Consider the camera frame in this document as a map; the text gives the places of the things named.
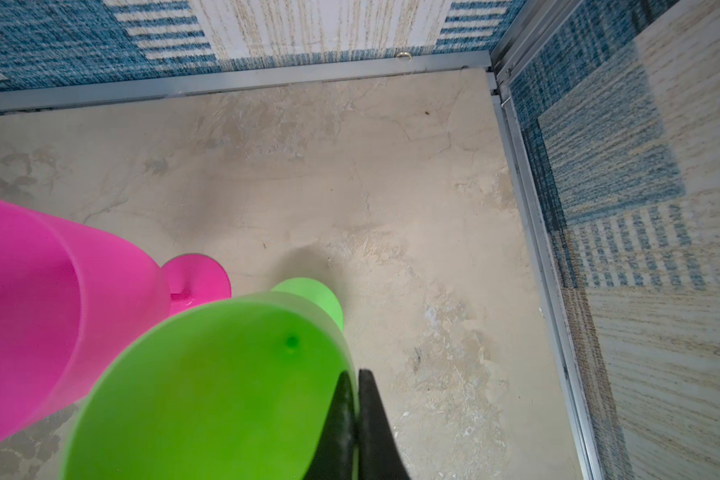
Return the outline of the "green wine glass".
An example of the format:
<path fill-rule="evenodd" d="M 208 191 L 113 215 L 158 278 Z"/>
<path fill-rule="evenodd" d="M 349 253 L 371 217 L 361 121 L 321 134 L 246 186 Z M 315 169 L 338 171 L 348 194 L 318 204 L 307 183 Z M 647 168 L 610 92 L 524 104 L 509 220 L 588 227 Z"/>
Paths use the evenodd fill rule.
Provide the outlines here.
<path fill-rule="evenodd" d="M 91 390 L 61 477 L 304 477 L 353 367 L 343 331 L 337 296 L 310 278 L 165 320 Z"/>

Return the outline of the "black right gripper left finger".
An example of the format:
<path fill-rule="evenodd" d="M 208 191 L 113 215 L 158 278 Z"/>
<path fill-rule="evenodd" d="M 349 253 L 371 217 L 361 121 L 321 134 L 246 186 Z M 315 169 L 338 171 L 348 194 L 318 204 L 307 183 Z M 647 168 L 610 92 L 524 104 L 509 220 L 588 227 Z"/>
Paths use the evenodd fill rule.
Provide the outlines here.
<path fill-rule="evenodd" d="M 304 480 L 352 479 L 354 469 L 355 407 L 350 374 L 342 372 L 317 449 Z"/>

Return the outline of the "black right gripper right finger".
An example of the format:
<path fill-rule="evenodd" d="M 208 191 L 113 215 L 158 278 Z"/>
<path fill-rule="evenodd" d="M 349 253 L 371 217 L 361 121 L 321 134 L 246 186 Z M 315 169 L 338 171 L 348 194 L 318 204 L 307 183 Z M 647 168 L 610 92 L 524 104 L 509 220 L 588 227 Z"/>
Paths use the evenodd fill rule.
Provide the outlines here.
<path fill-rule="evenodd" d="M 358 387 L 359 479 L 410 480 L 371 370 L 359 371 Z"/>

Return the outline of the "magenta wine glass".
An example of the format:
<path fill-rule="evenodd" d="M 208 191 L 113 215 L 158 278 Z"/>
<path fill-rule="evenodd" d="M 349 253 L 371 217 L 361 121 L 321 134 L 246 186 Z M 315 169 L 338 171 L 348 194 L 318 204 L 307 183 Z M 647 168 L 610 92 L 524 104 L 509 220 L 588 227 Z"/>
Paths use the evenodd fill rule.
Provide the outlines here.
<path fill-rule="evenodd" d="M 209 256 L 159 264 L 106 231 L 0 201 L 0 442 L 86 396 L 154 326 L 231 295 Z"/>

